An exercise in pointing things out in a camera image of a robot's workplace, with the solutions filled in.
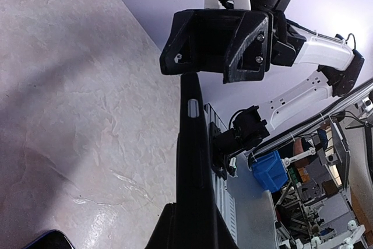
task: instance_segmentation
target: blue storage box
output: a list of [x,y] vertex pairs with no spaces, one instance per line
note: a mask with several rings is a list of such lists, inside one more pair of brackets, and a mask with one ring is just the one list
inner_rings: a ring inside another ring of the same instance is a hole
[[288,180],[278,151],[262,156],[252,165],[254,177],[264,190],[277,192]]

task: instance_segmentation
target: screw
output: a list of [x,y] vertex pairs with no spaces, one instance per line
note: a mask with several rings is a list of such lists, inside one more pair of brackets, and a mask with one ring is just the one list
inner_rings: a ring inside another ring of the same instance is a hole
[[256,37],[256,39],[257,39],[259,42],[263,42],[265,38],[266,38],[266,37],[265,37],[263,34],[259,34],[259,35]]
[[258,56],[258,57],[255,58],[255,61],[256,61],[257,63],[261,64],[261,63],[263,62],[263,58],[260,57],[260,56]]
[[181,60],[181,59],[182,59],[182,54],[177,54],[174,61],[175,61],[176,64],[178,64],[179,60]]

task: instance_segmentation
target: white bracket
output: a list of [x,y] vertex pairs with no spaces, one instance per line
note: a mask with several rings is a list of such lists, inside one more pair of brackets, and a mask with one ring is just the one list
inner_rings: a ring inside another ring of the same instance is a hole
[[303,152],[303,153],[300,153],[299,155],[296,155],[294,157],[291,157],[291,158],[285,158],[282,160],[285,168],[288,168],[289,165],[291,165],[292,163],[295,163],[301,159],[304,159],[305,157],[308,157],[308,156],[312,156],[312,155],[315,155],[316,154],[316,150],[315,148],[309,148],[307,151]]
[[317,64],[345,71],[355,57],[353,50],[345,41],[324,38],[303,29],[294,28],[307,39],[294,64]]
[[332,96],[332,91],[325,75],[315,71],[294,88],[259,105],[258,113],[262,120],[267,121],[268,131],[272,132],[308,106]]
[[361,108],[363,108],[365,113],[370,114],[373,110],[372,100],[370,100],[369,97],[367,96],[361,102],[362,102]]

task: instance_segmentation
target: black bracket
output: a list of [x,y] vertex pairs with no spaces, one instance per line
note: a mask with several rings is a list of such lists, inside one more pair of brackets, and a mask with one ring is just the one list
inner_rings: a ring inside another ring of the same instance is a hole
[[223,73],[223,83],[262,80],[270,65],[272,27],[273,16],[265,12],[178,12],[160,57],[161,71]]
[[227,173],[235,173],[229,165],[230,160],[245,150],[251,150],[269,136],[267,122],[261,120],[258,106],[252,106],[241,112],[233,121],[233,127],[221,133],[214,124],[209,125],[210,151],[212,154],[212,169],[224,180]]
[[353,52],[355,57],[345,71],[338,71],[329,66],[319,66],[318,68],[318,71],[328,78],[328,85],[333,87],[333,97],[345,96],[356,84],[365,58],[358,51],[353,50]]

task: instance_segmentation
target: smartphone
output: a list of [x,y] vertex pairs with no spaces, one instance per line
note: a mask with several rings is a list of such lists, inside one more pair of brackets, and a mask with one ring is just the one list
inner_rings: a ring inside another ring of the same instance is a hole
[[43,234],[24,249],[76,249],[70,240],[59,230]]

